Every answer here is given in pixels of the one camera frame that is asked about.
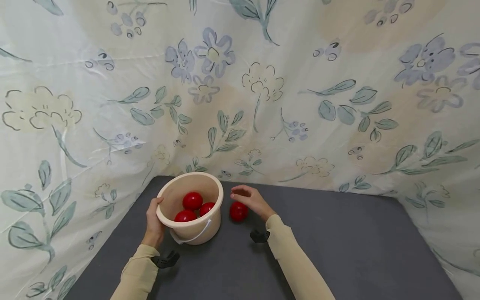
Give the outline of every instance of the beige sleeve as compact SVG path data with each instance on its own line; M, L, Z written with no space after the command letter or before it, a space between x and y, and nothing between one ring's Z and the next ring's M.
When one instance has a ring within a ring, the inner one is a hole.
M296 300L335 300L324 279L278 215L266 222L268 245L280 264Z
M160 253L150 246L140 245L123 268L120 283L110 300L146 300L152 290L158 267L150 260Z

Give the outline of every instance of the white bucket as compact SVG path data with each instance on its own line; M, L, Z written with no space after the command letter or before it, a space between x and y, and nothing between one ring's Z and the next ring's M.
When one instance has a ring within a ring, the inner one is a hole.
M182 200L188 192L199 192L206 202L214 202L214 207L204 216L190 222L175 222L175 216L183 210ZM156 215L160 222L170 228L173 239L178 244L199 245L209 241L220 228L220 206L223 201L223 187L214 176L193 172L180 175L169 181L158 193L164 197L157 207Z

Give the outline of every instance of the floral curtain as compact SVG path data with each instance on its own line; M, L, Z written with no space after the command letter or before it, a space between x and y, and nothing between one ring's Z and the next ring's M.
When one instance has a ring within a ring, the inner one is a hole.
M0 281L56 299L151 178L395 197L480 295L480 2L0 3Z

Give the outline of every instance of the person's left hand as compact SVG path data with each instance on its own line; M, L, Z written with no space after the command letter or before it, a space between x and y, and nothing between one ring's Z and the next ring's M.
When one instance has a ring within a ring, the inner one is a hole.
M150 202L150 206L147 210L147 230L145 232L143 245L148 245L158 249L163 241L163 235L165 233L165 225L163 225L156 216L156 208L162 203L163 197L154 198Z

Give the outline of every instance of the red ball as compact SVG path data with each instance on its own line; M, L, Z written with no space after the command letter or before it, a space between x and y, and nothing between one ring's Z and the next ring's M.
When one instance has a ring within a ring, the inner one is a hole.
M213 208L214 205L215 205L215 203L213 203L213 202L207 202L207 203L203 204L202 207L200 207L200 216L203 216L206 213L208 213L210 211L210 209Z
M202 195L200 195L197 192L190 192L183 197L183 208L188 209L188 210L197 210L200 209L202 206L202 203L204 202L204 199L202 198Z
M241 222L248 216L248 207L238 201L230 206L230 218L235 222Z
M191 210L182 210L176 216L175 222L190 222L197 218L197 215Z

